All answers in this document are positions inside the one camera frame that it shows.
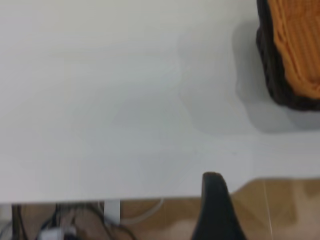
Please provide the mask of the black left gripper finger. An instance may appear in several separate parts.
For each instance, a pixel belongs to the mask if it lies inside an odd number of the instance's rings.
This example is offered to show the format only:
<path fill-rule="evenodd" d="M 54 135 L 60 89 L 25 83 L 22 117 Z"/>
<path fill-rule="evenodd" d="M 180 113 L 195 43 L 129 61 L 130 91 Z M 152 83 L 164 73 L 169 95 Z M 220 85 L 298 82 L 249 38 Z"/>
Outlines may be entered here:
<path fill-rule="evenodd" d="M 202 175 L 201 209 L 193 240 L 245 240 L 232 198 L 223 176 L 216 172 Z"/>

